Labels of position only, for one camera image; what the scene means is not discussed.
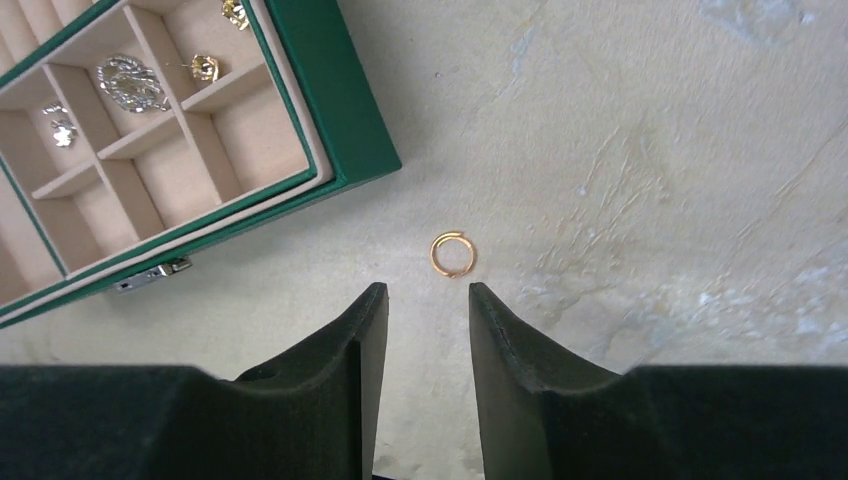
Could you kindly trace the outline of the small gold stud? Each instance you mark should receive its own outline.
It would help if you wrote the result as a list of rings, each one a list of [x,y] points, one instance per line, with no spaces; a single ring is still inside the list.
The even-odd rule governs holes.
[[[214,83],[220,78],[220,62],[217,58],[205,54],[195,54],[189,63],[167,63],[168,67],[188,69],[198,81]]]

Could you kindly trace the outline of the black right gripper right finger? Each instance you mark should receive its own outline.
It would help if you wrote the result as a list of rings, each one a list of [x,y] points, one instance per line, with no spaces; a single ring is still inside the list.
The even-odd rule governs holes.
[[[489,479],[843,479],[847,371],[648,365],[559,345],[486,285],[469,333]]]

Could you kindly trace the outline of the silver drop earring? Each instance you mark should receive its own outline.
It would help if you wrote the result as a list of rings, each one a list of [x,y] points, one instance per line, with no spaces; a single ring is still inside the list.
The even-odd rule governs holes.
[[[78,138],[78,131],[69,116],[69,110],[59,101],[43,107],[42,113],[50,118],[52,137],[58,148],[70,148]]]

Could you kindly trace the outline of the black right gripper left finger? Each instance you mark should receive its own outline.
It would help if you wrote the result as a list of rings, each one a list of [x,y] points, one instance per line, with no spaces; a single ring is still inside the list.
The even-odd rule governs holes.
[[[389,295],[237,379],[190,366],[4,366],[5,479],[368,479]]]

